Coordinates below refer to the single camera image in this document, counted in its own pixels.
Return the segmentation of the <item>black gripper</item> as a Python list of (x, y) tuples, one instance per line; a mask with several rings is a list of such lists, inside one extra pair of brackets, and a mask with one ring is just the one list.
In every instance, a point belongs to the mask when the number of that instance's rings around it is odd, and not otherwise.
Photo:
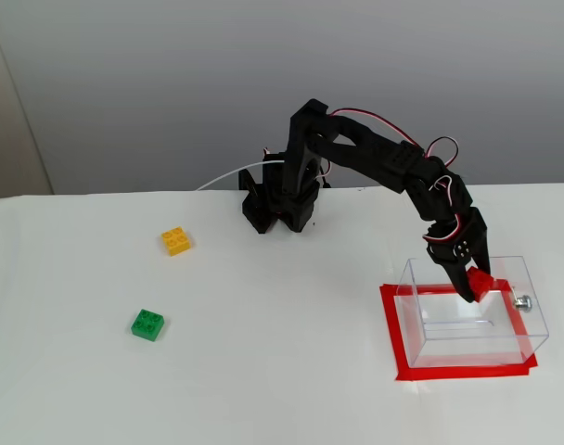
[(432, 222), (423, 238), (434, 261), (444, 269), (456, 293), (466, 302), (475, 301), (468, 279), (468, 263), (474, 260), (484, 273), (491, 272), (487, 225), (476, 207), (463, 214), (445, 213), (446, 219)]

